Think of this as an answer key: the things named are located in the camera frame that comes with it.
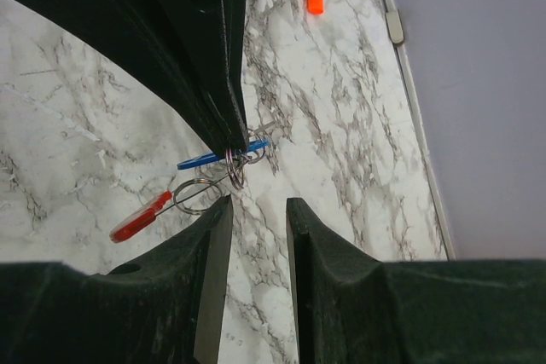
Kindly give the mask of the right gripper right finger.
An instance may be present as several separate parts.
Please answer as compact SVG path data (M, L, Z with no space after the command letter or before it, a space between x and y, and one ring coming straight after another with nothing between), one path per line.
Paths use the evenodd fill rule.
M303 363L542 363L542 260L381 262L287 202Z

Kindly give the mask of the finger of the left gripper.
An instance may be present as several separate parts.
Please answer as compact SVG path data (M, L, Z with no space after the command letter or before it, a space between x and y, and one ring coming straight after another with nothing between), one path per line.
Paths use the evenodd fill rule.
M215 153L248 148L246 0L15 0L80 38L173 108Z

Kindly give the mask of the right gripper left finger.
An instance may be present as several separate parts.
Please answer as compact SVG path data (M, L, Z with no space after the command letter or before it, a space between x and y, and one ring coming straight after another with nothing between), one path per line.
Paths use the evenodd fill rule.
M233 204L108 274L63 263L1 267L4 363L215 363Z

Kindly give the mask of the red handled keyring with rings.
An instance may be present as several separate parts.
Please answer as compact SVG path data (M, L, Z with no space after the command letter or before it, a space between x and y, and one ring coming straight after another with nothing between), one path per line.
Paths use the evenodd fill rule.
M206 177L189 179L178 185L172 191L165 191L153 197L149 202L141 205L122 222L118 223L110 232L109 239L113 243L125 242L132 238L147 226L152 224L158 216L171 208L176 208L184 214L199 216L205 213L206 208L194 208L186 205L186 202L196 196L212 189L219 195L223 194L220 182L230 179L237 188L244 187L244 167L251 161L245 153L233 153L228 150L225 157L225 172L216 180Z

